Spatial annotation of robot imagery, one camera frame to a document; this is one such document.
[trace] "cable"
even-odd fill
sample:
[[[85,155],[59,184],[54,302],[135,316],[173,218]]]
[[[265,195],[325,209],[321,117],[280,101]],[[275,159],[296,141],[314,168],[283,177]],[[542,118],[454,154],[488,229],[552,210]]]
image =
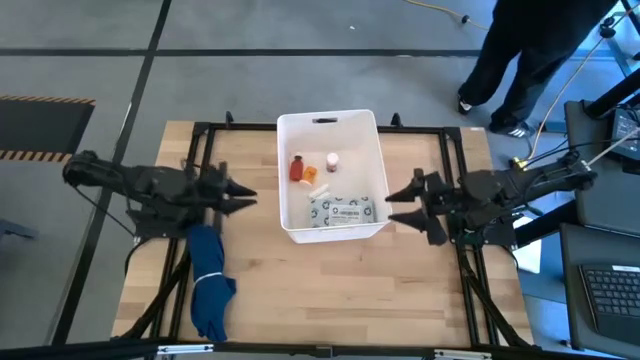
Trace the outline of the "cable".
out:
[[[137,243],[136,246],[131,248],[131,250],[129,250],[127,258],[124,260],[124,276],[127,276],[127,273],[129,272],[129,261],[131,260],[131,256],[133,256],[133,253],[136,252],[139,247],[149,242],[149,240],[150,239],[140,239],[140,242]]]
[[[637,111],[640,110],[640,108],[636,110],[628,104],[618,104],[615,108],[626,111],[627,114],[629,114],[629,116],[633,118],[632,120],[635,121],[636,124],[638,124],[638,126],[640,126],[640,118],[638,117],[638,113],[637,113]]]
[[[600,160],[601,157],[605,156],[609,151],[613,150],[615,147],[617,147],[618,145],[622,144],[623,142],[629,140],[629,138],[632,135],[635,135],[638,133],[638,131],[640,131],[640,126],[636,127],[635,130],[633,130],[632,132],[628,133],[627,135],[625,135],[622,139],[616,141],[615,143],[611,144],[608,148],[604,149],[600,154],[596,155],[593,159],[591,159],[588,163],[587,166],[591,166],[594,162]]]
[[[535,158],[533,158],[533,160],[532,160],[531,162],[537,161],[539,157],[545,158],[545,157],[547,157],[547,155],[548,155],[549,153],[554,152],[554,151],[556,151],[556,150],[560,149],[560,148],[562,147],[562,145],[566,144],[566,143],[569,141],[569,139],[567,138],[567,135],[568,135],[567,133],[564,133],[565,139],[564,139],[560,144],[558,144],[558,145],[557,145],[556,147],[554,147],[553,149],[551,149],[551,150],[549,150],[549,151],[545,151],[545,152],[543,152],[542,154],[540,154],[540,155],[536,156]]]
[[[620,19],[618,19],[615,23],[613,23],[613,25],[611,26],[611,29],[615,28],[616,25],[618,25],[625,17],[627,17],[631,12],[633,12],[633,10],[635,10],[638,6],[640,6],[640,3],[638,3],[636,6],[632,7],[631,9],[629,9],[627,12],[625,12],[624,15],[622,15],[620,17]],[[538,131],[536,133],[536,138],[535,138],[535,140],[533,142],[533,148],[531,149],[531,152],[529,152],[529,155],[527,156],[527,158],[525,160],[531,160],[533,158],[533,156],[536,154],[536,150],[538,148],[538,141],[540,140],[540,134],[542,134],[542,128],[544,128],[544,124],[549,119],[549,115],[551,115],[551,110],[553,110],[553,108],[556,106],[556,104],[560,100],[560,97],[562,96],[562,94],[564,94],[564,92],[567,90],[567,87],[569,86],[569,84],[571,84],[573,79],[575,79],[576,75],[578,75],[580,70],[582,70],[584,65],[591,58],[591,56],[596,51],[598,46],[600,46],[600,44],[602,43],[603,40],[604,40],[604,38],[600,37],[600,40],[598,40],[598,42],[593,47],[593,49],[591,49],[591,51],[589,51],[587,56],[580,63],[580,66],[578,66],[578,68],[576,69],[576,71],[574,71],[574,73],[571,75],[569,80],[567,80],[567,82],[562,86],[562,89],[560,89],[560,91],[558,92],[558,95],[556,95],[556,98],[553,100],[553,102],[551,103],[551,106],[549,106],[549,109],[547,110],[547,113],[544,115],[544,118],[542,119],[542,123],[540,123],[540,127],[538,128]]]
[[[536,183],[538,182],[538,180],[542,179],[542,178],[543,178],[543,177],[545,177],[545,176],[551,176],[551,175],[553,175],[553,174],[556,174],[556,173],[559,173],[559,172],[563,172],[563,171],[565,171],[565,170],[568,170],[568,168],[567,168],[567,167],[563,167],[563,168],[561,168],[561,169],[553,170],[553,171],[551,171],[551,172],[549,172],[549,173],[544,173],[544,172],[543,172],[543,173],[541,173],[540,175],[536,176],[536,177],[535,177],[535,178],[534,178],[534,179],[529,183],[529,185],[527,185],[527,187],[524,189],[524,192],[523,192],[523,194],[522,194],[522,199],[524,200],[524,206],[525,206],[527,209],[530,209],[530,208],[531,208],[531,206],[529,205],[529,201],[527,200],[527,194],[529,193],[529,190],[531,190],[531,188],[533,188],[535,185],[538,185],[538,184],[536,184]]]
[[[635,141],[635,140],[640,140],[640,137],[629,138],[629,139],[626,139],[625,141]],[[607,140],[599,140],[599,141],[589,141],[589,142],[585,142],[585,143],[580,143],[580,144],[575,144],[575,145],[567,146],[567,147],[562,148],[562,149],[558,149],[558,150],[554,150],[554,151],[549,151],[549,152],[547,152],[547,153],[545,153],[545,154],[542,154],[542,155],[540,155],[540,156],[537,156],[535,159],[533,159],[532,161],[530,161],[530,162],[527,164],[526,168],[528,168],[528,167],[529,167],[529,166],[531,166],[532,164],[534,164],[534,163],[536,163],[536,162],[538,162],[538,161],[540,161],[540,160],[542,160],[542,159],[544,159],[544,158],[547,158],[547,157],[549,157],[549,156],[551,156],[551,155],[554,155],[554,154],[557,154],[557,153],[560,153],[560,152],[563,152],[563,151],[567,151],[567,150],[575,149],[575,148],[577,148],[577,147],[581,147],[581,146],[588,146],[588,145],[597,145],[597,144],[609,143],[609,142],[612,142],[612,141],[616,141],[616,140],[615,140],[615,139],[607,139]]]
[[[73,190],[75,190],[78,194],[80,194],[80,196],[82,196],[85,200],[87,200],[93,206],[95,206],[96,209],[102,211],[105,215],[110,217],[111,220],[116,222],[116,224],[120,225],[120,227],[122,227],[124,231],[128,232],[132,237],[135,237],[135,234],[133,233],[133,231],[131,231],[128,227],[126,227],[122,222],[120,222],[120,220],[116,219],[113,215],[109,214],[109,212],[103,209],[102,206],[98,205],[95,201],[91,200],[87,195],[82,193],[82,191],[80,191],[77,187],[74,187]]]
[[[509,247],[507,247],[507,245],[502,245],[501,248],[503,248],[507,252],[507,254],[511,255],[511,258],[516,263],[516,270],[520,269],[520,264],[518,263],[518,259],[516,258],[515,255],[513,255],[513,252],[509,250]]]
[[[486,27],[486,26],[482,26],[482,25],[480,25],[480,24],[478,24],[478,23],[475,23],[475,22],[471,21],[471,19],[469,19],[469,15],[462,15],[462,14],[458,14],[457,12],[455,12],[455,11],[453,11],[453,10],[451,10],[451,9],[448,9],[448,8],[446,8],[446,7],[436,6],[436,5],[431,5],[431,4],[425,4],[425,3],[421,3],[421,2],[419,2],[419,1],[415,1],[415,0],[403,0],[403,1],[404,1],[404,2],[407,2],[407,3],[409,3],[409,4],[418,5],[418,6],[426,7],[426,8],[429,8],[429,9],[433,9],[433,10],[438,10],[438,11],[445,12],[445,13],[447,13],[447,14],[451,15],[451,16],[454,16],[454,17],[460,18],[460,21],[461,21],[463,24],[469,23],[469,24],[471,24],[471,25],[473,25],[473,26],[477,27],[478,29],[482,29],[482,30],[485,30],[485,31],[489,31],[489,28],[488,28],[488,27]]]
[[[122,181],[122,192],[124,193],[124,197],[125,197],[126,203],[127,203],[127,211],[131,212],[131,198],[129,197],[129,193],[127,192],[127,185],[126,185],[126,181],[124,179],[124,175],[122,175],[122,173],[120,173],[118,170],[116,170],[114,168],[102,166],[100,164],[88,163],[87,165],[96,167],[98,169],[106,170],[108,172],[112,172],[112,173],[114,173],[114,174],[116,174],[116,175],[118,175],[120,177],[120,180]]]

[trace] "black floor mat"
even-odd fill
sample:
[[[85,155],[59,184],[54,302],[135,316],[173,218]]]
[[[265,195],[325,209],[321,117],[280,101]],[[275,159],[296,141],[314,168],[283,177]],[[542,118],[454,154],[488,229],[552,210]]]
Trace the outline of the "black floor mat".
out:
[[[78,149],[95,102],[0,97],[0,160],[62,161]]]

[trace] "person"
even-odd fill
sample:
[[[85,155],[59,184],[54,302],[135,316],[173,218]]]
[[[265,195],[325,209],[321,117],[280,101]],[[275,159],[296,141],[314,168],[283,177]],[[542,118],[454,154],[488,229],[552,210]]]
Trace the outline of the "person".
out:
[[[547,83],[616,2],[498,0],[478,61],[458,90],[458,111],[466,115],[487,102],[519,53],[516,76],[504,103],[491,115],[489,130],[530,136],[534,130],[526,120]]]

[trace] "white plastic bin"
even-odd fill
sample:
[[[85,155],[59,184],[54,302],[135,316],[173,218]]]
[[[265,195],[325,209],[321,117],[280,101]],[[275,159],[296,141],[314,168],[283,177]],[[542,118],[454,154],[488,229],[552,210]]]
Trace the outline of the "white plastic bin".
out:
[[[326,171],[329,153],[340,157],[338,170]],[[313,188],[289,180],[296,154],[306,166],[318,169]],[[373,113],[349,110],[282,115],[278,118],[278,182],[280,222],[298,244],[363,239],[373,236],[388,222],[391,205],[380,140]],[[312,228],[311,203],[307,195],[329,184],[331,196],[368,196],[374,202],[375,223]]]

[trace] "orange striped tape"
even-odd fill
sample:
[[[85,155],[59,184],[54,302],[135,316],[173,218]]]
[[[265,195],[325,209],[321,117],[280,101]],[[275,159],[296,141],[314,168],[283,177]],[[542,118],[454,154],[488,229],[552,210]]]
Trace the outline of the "orange striped tape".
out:
[[[53,153],[42,151],[13,151],[0,150],[0,160],[15,161],[40,161],[40,162],[57,162],[66,163],[73,154]]]
[[[39,101],[39,102],[61,102],[61,103],[76,103],[76,104],[91,104],[95,105],[96,101],[93,99],[84,98],[63,98],[55,96],[12,96],[1,95],[0,100],[10,101]]]

